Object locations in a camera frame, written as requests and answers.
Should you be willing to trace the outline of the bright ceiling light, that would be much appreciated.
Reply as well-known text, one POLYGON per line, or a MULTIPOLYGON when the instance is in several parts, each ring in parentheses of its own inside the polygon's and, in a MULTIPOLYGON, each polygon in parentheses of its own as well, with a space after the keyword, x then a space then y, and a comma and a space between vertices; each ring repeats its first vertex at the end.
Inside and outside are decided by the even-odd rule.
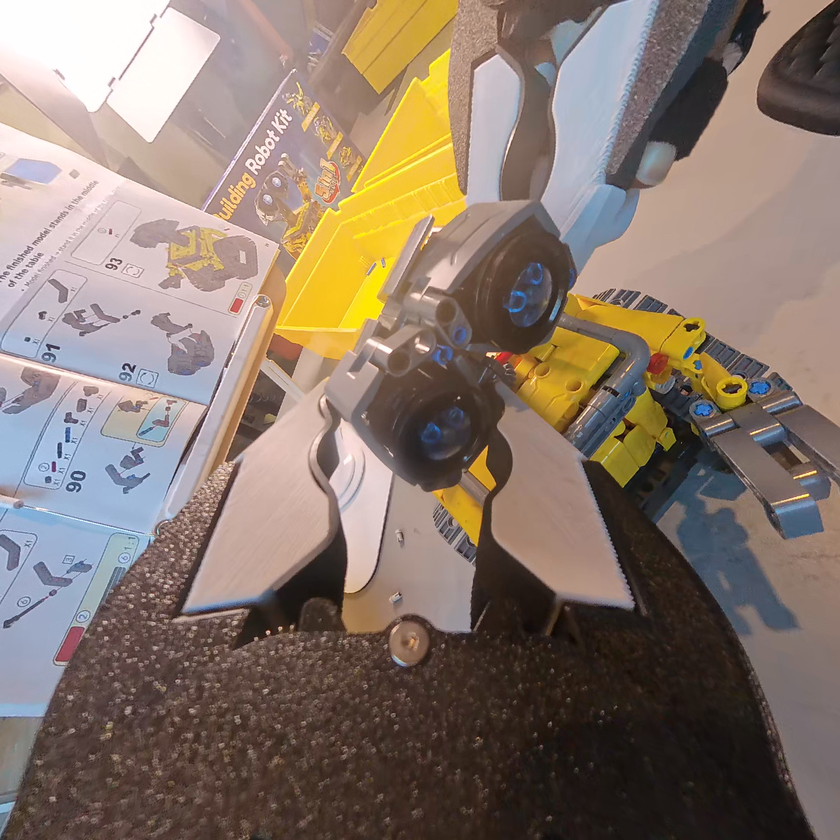
POLYGON ((151 143, 219 40, 167 1, 1 2, 2 78, 100 162, 91 115, 151 143))

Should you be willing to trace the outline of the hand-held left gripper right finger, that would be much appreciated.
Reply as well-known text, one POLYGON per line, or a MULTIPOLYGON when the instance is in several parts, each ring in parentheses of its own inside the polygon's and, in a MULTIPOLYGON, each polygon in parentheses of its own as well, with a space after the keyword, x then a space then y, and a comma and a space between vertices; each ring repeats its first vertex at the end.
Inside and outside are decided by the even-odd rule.
POLYGON ((473 617, 512 602, 521 617, 567 604, 634 609, 581 454, 537 414, 504 414, 487 466, 473 617))

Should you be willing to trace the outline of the building instruction booklet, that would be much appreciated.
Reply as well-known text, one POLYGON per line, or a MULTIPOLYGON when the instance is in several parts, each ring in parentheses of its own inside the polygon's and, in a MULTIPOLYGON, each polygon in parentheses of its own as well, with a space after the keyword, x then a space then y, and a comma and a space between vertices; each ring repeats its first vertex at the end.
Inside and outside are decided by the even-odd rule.
POLYGON ((277 246, 4 124, 1 152, 1 712, 40 718, 277 246))

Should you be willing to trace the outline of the yellow plastic bin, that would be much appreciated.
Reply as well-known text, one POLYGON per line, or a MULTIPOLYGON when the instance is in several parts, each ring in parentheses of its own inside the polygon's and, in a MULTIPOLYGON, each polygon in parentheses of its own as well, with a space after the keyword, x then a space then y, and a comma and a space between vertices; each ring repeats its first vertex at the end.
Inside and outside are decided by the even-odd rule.
POLYGON ((456 174, 427 161, 368 185, 329 211, 287 278, 276 333, 332 359, 357 343, 415 225, 446 224, 466 206, 456 174))
POLYGON ((352 193, 420 165, 419 185, 456 176, 448 116, 450 50, 437 58, 424 80, 414 79, 361 170, 352 193))
POLYGON ((378 1, 366 9, 343 55, 382 94, 456 14, 456 1, 378 1))

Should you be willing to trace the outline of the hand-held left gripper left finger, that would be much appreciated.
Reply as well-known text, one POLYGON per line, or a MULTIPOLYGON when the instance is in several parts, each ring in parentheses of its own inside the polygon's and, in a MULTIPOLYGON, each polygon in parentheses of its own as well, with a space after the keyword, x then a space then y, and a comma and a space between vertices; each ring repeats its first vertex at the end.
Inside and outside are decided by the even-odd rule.
POLYGON ((330 571, 313 565, 342 534, 329 483, 339 418, 324 392, 304 395, 237 459, 183 614, 267 606, 271 596, 290 594, 306 569, 315 574, 313 596, 341 603, 344 550, 330 571))

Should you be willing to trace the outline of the robot kit box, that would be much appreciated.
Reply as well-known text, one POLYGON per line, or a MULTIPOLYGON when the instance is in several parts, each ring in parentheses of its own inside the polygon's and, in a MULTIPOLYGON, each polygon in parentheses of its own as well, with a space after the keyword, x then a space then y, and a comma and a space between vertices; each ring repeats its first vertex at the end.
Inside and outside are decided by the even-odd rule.
POLYGON ((293 70, 203 210, 278 243, 288 274, 321 217, 350 195, 365 158, 293 70))

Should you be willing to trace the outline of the grey toy robot head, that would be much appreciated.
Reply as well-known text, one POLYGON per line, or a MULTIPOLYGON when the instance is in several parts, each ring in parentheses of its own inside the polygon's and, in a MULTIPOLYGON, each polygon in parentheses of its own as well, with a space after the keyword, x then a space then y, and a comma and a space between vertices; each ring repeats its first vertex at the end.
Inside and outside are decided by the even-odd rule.
POLYGON ((576 270, 540 203, 469 206, 433 233, 416 224, 384 303, 326 387, 331 406, 409 484, 457 484, 503 413, 491 352, 545 341, 576 270))

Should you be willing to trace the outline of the yellow tracked toy robot body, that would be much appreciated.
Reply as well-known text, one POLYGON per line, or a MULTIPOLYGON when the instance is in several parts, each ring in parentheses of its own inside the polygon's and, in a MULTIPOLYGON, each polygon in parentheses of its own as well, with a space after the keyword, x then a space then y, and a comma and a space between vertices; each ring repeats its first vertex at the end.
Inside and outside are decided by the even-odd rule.
POLYGON ((838 426, 770 367, 636 290, 570 294, 557 328, 499 353, 513 390, 558 432, 588 422, 584 453, 655 520, 699 460, 735 475, 786 539, 821 532, 838 483, 838 426))

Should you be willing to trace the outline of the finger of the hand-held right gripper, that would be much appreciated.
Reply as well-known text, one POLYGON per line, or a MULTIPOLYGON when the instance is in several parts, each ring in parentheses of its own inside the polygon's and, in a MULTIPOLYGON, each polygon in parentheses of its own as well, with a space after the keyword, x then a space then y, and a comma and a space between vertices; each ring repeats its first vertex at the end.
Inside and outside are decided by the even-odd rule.
POLYGON ((541 202, 565 244, 606 244, 627 230, 638 190, 606 183, 658 1, 609 6, 564 58, 553 93, 554 160, 541 202))
POLYGON ((522 71, 497 50, 472 79, 466 203, 528 198, 528 155, 511 146, 522 113, 522 71))

